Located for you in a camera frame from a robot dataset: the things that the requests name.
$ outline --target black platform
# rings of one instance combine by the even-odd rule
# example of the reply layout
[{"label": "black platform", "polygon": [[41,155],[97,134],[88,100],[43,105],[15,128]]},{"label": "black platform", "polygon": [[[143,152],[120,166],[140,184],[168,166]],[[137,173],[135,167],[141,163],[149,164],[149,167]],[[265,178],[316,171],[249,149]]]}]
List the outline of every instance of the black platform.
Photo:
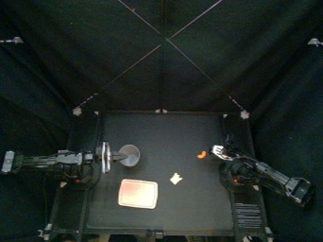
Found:
[{"label": "black platform", "polygon": [[[237,146],[252,152],[248,124],[237,115],[225,118],[221,114],[191,113],[81,115],[71,131],[69,150],[91,150],[97,141],[107,141],[115,151],[124,145],[136,145],[141,157],[132,168],[120,163],[111,165],[88,193],[83,209],[64,207],[72,193],[73,196],[81,193],[61,190],[53,220],[57,233],[64,232],[61,228],[73,232],[81,228],[84,233],[161,231],[164,234],[235,235],[229,193],[219,182],[220,161],[211,156],[203,160],[196,157],[212,145],[221,144],[224,133],[233,134]],[[183,178],[177,185],[169,181],[175,172]],[[157,182],[155,209],[119,205],[123,179]],[[72,222],[67,214],[83,216],[75,216]]]}]

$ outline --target black curtain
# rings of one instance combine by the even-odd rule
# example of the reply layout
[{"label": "black curtain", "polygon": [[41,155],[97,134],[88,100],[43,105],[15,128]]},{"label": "black curtain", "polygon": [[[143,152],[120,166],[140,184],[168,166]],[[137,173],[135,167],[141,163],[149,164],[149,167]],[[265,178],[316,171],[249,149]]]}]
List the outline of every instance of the black curtain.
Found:
[{"label": "black curtain", "polygon": [[[312,37],[321,39],[321,30]],[[268,222],[275,233],[296,241],[323,239],[323,48],[304,45],[272,81],[253,112],[259,158],[288,177],[315,185],[305,208],[265,190]]]},{"label": "black curtain", "polygon": [[[0,9],[1,40],[11,40],[19,35],[1,13]],[[69,118],[68,101],[31,48],[1,44],[0,165],[8,150],[49,155],[64,149]],[[51,212],[55,187],[39,172],[0,176],[0,241],[36,241]]]}]

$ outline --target cable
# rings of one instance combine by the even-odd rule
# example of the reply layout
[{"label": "cable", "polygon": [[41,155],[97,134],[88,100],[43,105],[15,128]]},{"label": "cable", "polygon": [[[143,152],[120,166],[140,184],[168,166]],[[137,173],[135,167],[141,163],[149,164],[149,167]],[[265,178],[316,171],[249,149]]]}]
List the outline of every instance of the cable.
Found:
[{"label": "cable", "polygon": [[44,175],[44,180],[43,180],[43,196],[44,196],[44,202],[45,202],[45,226],[47,226],[47,221],[48,221],[48,204],[47,204],[47,192],[45,192],[45,180],[47,180],[47,175],[48,173],[45,173]]}]

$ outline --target metal frame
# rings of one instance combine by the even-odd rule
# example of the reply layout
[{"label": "metal frame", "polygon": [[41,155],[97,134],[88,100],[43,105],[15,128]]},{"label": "metal frame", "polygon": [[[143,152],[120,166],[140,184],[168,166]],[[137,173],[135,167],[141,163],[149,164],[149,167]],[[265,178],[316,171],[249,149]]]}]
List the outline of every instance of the metal frame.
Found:
[{"label": "metal frame", "polygon": [[[125,71],[115,78],[112,79],[100,89],[99,91],[91,95],[77,106],[77,108],[83,107],[85,103],[95,98],[105,89],[111,86],[111,84],[153,53],[156,50],[160,48],[160,78],[159,78],[159,109],[163,109],[163,85],[164,85],[164,61],[165,61],[165,44],[168,43],[173,49],[180,53],[180,55],[187,59],[187,61],[191,63],[191,65],[196,68],[196,70],[200,72],[203,76],[215,84],[217,85],[217,82],[209,77],[207,72],[199,67],[199,65],[193,62],[193,60],[185,55],[185,53],[180,50],[180,48],[173,44],[172,39],[213,9],[224,0],[217,0],[212,6],[204,10],[197,17],[184,26],[181,27],[175,34],[171,37],[167,37],[167,0],[160,0],[161,8],[160,8],[160,16],[161,16],[161,22],[160,22],[160,31],[156,29],[156,27],[152,26],[152,24],[141,17],[135,10],[123,2],[121,0],[117,0],[119,3],[127,8],[127,10],[145,23],[145,25],[153,30],[153,32],[159,35],[160,37],[160,44],[147,53],[139,61],[136,61],[127,69]],[[243,106],[237,102],[237,100],[228,94],[225,93],[221,89],[219,91],[229,98],[232,103],[237,106],[237,108],[244,111]]]}]

